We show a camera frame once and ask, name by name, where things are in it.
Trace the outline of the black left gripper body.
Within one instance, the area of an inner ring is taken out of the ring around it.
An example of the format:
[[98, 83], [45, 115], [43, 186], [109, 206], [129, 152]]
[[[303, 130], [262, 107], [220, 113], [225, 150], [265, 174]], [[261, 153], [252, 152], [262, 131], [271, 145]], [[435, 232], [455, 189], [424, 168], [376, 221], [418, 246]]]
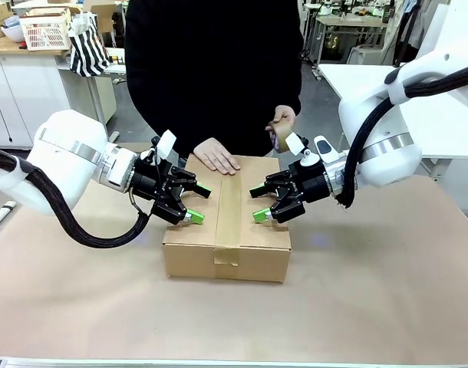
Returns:
[[181, 210], [181, 168], [167, 159], [145, 156], [133, 164], [132, 197], [153, 201], [153, 206]]

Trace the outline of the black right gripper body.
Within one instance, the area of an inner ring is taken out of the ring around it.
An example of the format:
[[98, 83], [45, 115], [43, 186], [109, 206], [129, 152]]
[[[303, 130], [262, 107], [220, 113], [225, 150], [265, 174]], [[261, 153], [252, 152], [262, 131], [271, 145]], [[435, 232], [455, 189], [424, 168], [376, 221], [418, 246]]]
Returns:
[[296, 161], [289, 166], [289, 172], [304, 202], [312, 203], [330, 196], [326, 169], [321, 161], [311, 166], [303, 166]]

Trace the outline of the person's right hand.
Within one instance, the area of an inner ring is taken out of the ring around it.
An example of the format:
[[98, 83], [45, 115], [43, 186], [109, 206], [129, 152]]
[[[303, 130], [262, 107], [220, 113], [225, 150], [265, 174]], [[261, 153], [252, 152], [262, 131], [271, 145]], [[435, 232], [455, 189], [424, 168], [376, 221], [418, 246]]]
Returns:
[[222, 175], [234, 176], [241, 169], [234, 156], [213, 137], [198, 144], [193, 154], [210, 170]]

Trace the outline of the person's left hand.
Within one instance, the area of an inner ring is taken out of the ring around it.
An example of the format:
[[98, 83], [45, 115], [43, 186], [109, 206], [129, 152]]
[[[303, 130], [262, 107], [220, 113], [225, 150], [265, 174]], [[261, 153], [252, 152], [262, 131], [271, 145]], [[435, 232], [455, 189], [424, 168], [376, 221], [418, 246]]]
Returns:
[[295, 111], [286, 105], [278, 105], [275, 108], [275, 115], [272, 121], [265, 127], [265, 131], [271, 131], [271, 123], [280, 123], [282, 120], [288, 123], [290, 127], [293, 127], [295, 124]]

